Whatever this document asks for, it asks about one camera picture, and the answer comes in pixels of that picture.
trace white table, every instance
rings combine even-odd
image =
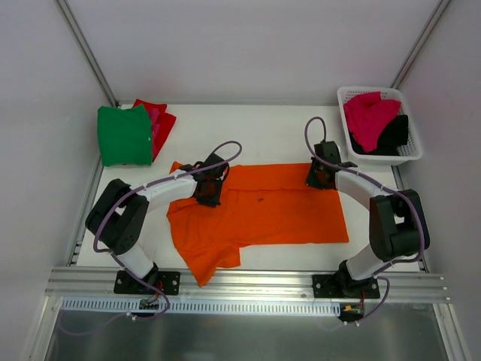
[[[243,153],[231,163],[269,164],[310,162],[304,143],[304,126],[314,116],[324,118],[328,140],[336,141],[346,159],[345,141],[338,107],[267,106],[267,105],[169,105],[168,112],[177,122],[151,167],[117,166],[104,168],[96,198],[107,184],[120,178],[126,183],[143,183],[167,175],[172,162],[191,163],[204,160],[216,145],[235,139],[244,146]],[[322,125],[314,123],[311,143],[322,139]],[[223,148],[226,158],[237,149]],[[395,187],[390,167],[360,169],[389,187]],[[238,269],[269,271],[334,271],[339,263],[358,253],[368,244],[368,211],[348,195],[340,194],[349,243],[346,244],[282,244],[251,246],[240,249]],[[168,205],[147,215],[139,242],[160,268],[187,268],[174,248],[169,222],[165,217]],[[77,265],[116,266],[105,253],[92,249],[93,235],[86,232]],[[416,263],[397,264],[390,271],[417,272]]]

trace dark red cloth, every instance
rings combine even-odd
[[[398,115],[401,102],[382,100],[381,92],[359,94],[344,105],[347,128],[366,152],[377,148],[384,128]]]
[[[152,121],[152,161],[156,160],[157,155],[164,146],[167,137],[172,130],[177,119],[174,115],[165,113],[167,110],[166,104],[153,104],[137,99],[134,103],[134,107],[143,104],[147,113],[150,115]]]

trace orange cloth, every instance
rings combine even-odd
[[[239,266],[240,247],[349,241],[339,194],[306,186],[309,166],[236,165],[222,186],[220,206],[193,198],[171,203],[174,246],[199,286],[217,267]]]

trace green folded cloth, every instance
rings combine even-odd
[[[97,136],[102,164],[152,164],[151,126],[143,105],[124,110],[100,107]]]

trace laundry basket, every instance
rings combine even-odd
[[[409,117],[409,135],[407,144],[398,147],[399,156],[370,156],[357,154],[351,145],[349,130],[347,128],[344,104],[358,94],[381,92],[382,99],[394,99],[401,102],[401,109],[398,115],[406,114]],[[339,101],[340,116],[343,123],[344,136],[346,137],[347,156],[351,162],[356,164],[370,165],[400,165],[408,160],[417,160],[422,156],[422,148],[419,143],[419,136],[416,131],[416,124],[411,116],[406,100],[401,92],[392,88],[379,88],[375,86],[342,86],[337,90],[337,100]]]

